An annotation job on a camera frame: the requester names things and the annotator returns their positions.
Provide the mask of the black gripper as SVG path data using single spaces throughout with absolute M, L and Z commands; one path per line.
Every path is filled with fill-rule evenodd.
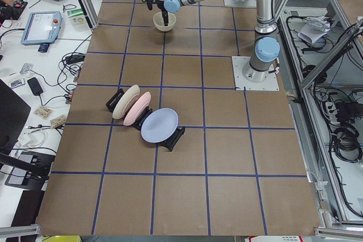
M 164 26 L 168 26 L 168 12 L 164 6 L 165 0 L 156 0 L 157 7 L 162 10 L 162 18 Z

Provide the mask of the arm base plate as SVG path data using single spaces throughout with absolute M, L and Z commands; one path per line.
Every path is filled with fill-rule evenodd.
M 223 0 L 226 7 L 255 9 L 256 0 Z
M 232 56 L 235 89 L 240 91 L 279 91 L 277 75 L 273 65 L 265 72 L 255 71 L 250 66 L 249 56 Z

